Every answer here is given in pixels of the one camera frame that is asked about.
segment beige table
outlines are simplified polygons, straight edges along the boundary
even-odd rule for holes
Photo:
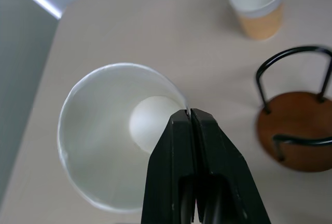
[[[304,44],[332,46],[331,0],[286,0],[268,41],[245,38],[227,0],[78,0],[59,24],[0,213],[1,224],[139,223],[90,206],[69,184],[56,132],[71,87],[109,63],[141,63],[168,76],[191,107],[210,112],[246,158],[273,224],[332,223],[332,171],[305,174],[272,161],[257,143],[258,66]],[[296,55],[263,80],[269,97],[318,91],[327,59]]]

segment brown wooden disc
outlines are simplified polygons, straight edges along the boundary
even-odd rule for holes
[[[285,155],[279,161],[272,137],[287,134],[301,138],[326,138],[332,136],[332,101],[320,103],[317,95],[308,92],[291,92],[276,96],[268,103],[270,114],[264,109],[257,117],[258,139],[274,159],[282,165],[307,172],[332,168],[332,145],[301,146],[281,144]]]

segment gray wall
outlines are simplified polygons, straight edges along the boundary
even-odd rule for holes
[[[32,0],[0,0],[0,207],[57,24]]]

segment white paper cup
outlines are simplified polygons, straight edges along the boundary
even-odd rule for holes
[[[282,0],[229,0],[244,32],[256,40],[273,36],[282,24]]]
[[[140,210],[150,154],[180,109],[188,109],[184,96],[149,67],[118,63],[85,76],[58,124],[59,156],[71,183],[95,207]]]

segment cup with orange stripe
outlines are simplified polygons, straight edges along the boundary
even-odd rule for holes
[[[265,40],[279,30],[283,0],[229,0],[242,29],[252,39]]]

